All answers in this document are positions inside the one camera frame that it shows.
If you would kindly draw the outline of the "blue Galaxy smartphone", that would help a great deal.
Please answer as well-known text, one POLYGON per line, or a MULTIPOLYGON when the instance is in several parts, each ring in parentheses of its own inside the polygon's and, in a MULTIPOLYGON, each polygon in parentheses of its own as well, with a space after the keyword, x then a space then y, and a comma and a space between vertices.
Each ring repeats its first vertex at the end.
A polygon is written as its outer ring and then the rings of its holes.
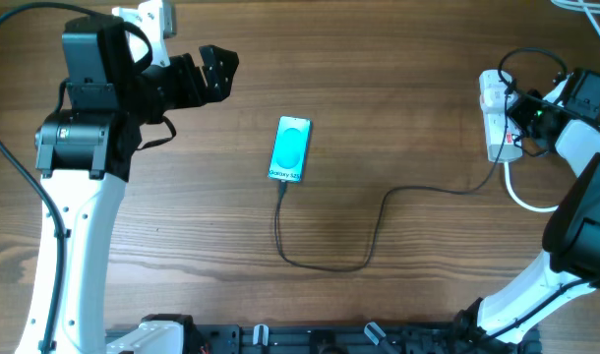
POLYGON ((292 183, 302 180, 311 128, 309 119, 280 117, 272 147, 269 178, 292 183))

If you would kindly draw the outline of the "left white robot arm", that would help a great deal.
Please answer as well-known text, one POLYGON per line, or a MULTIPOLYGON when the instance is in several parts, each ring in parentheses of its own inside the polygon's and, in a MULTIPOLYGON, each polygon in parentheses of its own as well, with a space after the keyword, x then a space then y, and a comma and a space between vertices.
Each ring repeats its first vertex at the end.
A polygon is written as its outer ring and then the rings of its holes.
POLYGON ((102 353, 103 304, 110 240, 141 128, 166 112, 223 101, 238 55, 201 48, 156 61, 133 54, 129 39, 149 36, 116 16, 81 17, 62 35, 71 105, 37 132, 36 166, 47 201, 42 211, 30 313, 22 353, 102 353))

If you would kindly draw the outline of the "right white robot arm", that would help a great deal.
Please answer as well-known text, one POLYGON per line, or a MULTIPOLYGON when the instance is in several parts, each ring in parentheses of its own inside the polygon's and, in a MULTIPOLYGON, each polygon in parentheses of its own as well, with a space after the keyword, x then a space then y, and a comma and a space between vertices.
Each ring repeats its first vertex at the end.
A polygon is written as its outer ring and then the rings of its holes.
POLYGON ((600 74, 577 68, 546 95, 518 93, 502 70, 483 72, 479 85, 486 119, 509 118, 576 176, 545 227, 537 258, 505 288, 460 312, 448 342, 452 353, 519 352, 538 323, 600 289, 600 74))

